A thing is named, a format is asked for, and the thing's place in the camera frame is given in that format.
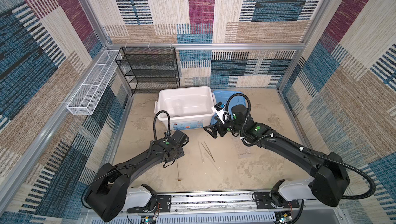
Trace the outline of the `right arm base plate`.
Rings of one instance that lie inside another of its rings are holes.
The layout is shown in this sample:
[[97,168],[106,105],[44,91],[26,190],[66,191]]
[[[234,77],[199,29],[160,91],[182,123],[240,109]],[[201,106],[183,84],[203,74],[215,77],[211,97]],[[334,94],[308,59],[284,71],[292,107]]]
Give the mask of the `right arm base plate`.
[[270,192],[254,192],[252,199],[259,210],[263,209],[298,209],[298,200],[287,201],[280,196],[273,197]]

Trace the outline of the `white plastic bin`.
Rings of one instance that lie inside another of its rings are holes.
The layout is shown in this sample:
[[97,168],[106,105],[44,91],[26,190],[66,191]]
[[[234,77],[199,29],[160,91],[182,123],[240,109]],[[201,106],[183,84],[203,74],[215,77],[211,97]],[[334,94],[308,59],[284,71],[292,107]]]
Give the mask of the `white plastic bin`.
[[[175,116],[172,108],[172,101],[181,99],[184,103],[184,113]],[[154,113],[161,113],[157,119],[165,126],[170,123],[171,130],[201,129],[210,125],[215,112],[211,109],[215,105],[210,87],[192,87],[182,89],[162,90],[159,93],[158,101],[155,102]]]

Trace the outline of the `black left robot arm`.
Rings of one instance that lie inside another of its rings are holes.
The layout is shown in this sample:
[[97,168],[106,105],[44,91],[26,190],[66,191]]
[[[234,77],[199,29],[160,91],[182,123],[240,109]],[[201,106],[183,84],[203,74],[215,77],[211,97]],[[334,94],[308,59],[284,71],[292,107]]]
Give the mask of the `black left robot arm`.
[[130,209],[152,213],[157,218],[161,210],[157,192],[147,184],[137,188],[130,185],[155,165],[173,165],[184,156],[183,147],[188,142],[189,137],[182,131],[167,129],[163,138],[154,135],[149,148],[141,154],[116,165],[104,164],[83,191],[83,207],[93,210],[106,223]]

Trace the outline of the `clear glass flask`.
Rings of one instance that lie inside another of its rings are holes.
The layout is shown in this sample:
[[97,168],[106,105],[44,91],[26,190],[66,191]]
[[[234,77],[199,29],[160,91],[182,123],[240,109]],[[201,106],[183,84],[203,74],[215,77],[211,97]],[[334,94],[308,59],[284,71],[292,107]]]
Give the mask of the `clear glass flask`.
[[172,108],[175,116],[181,116],[184,113],[184,103],[181,99],[175,99],[172,101]]

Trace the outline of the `metal tweezers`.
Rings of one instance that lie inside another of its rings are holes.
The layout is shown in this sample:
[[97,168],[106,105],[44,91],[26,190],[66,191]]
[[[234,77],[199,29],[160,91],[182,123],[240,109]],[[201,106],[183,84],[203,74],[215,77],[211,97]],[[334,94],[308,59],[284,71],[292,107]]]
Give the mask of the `metal tweezers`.
[[208,153],[208,155],[212,158],[213,162],[216,162],[216,161],[214,160],[214,157],[213,157],[211,151],[209,150],[207,144],[204,143],[204,144],[202,144],[202,146],[204,147],[204,149],[205,149],[205,151]]

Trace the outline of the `long metal spatula rod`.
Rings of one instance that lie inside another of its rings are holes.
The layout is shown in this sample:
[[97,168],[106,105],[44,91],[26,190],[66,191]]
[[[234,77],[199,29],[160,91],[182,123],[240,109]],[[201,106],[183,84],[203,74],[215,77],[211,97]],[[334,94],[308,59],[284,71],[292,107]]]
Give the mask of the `long metal spatula rod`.
[[182,178],[180,177],[178,161],[176,161],[176,168],[177,168],[177,180],[180,182],[180,181],[182,181]]

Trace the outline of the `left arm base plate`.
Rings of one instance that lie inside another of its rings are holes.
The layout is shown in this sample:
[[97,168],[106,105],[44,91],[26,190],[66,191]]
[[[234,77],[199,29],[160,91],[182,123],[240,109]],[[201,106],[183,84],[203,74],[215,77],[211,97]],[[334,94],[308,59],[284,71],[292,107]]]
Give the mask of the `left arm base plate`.
[[144,207],[127,209],[127,214],[169,213],[171,211],[171,203],[171,195],[157,195],[152,197]]

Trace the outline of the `aluminium mounting rail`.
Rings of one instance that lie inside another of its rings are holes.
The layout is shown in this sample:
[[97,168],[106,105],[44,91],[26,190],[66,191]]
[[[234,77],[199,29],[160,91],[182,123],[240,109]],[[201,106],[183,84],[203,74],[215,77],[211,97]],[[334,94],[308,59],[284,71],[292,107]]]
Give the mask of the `aluminium mounting rail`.
[[[154,218],[153,214],[127,214],[127,211],[122,211],[107,224],[284,224],[301,217],[299,211],[305,207],[301,200],[298,200],[298,209],[259,210],[252,199],[254,192],[270,191],[158,193],[172,196],[169,213],[159,213]],[[94,224],[106,223],[91,209],[88,215]]]

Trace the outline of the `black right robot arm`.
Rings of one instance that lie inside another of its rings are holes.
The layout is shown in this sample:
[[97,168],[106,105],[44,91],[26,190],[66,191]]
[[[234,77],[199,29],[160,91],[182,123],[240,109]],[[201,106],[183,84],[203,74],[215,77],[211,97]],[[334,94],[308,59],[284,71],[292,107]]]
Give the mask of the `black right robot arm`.
[[[307,148],[272,129],[255,122],[251,116],[251,102],[242,93],[235,93],[226,103],[218,102],[212,110],[218,118],[215,124],[204,130],[213,138],[231,133],[239,137],[246,147],[257,146],[272,151],[297,165],[310,176],[307,180],[280,180],[270,193],[273,204],[281,200],[316,199],[326,206],[336,207],[341,200],[362,200],[376,191],[374,180],[362,170],[343,162],[340,155],[324,154]],[[348,171],[362,176],[369,189],[359,195],[345,195],[350,185]]]

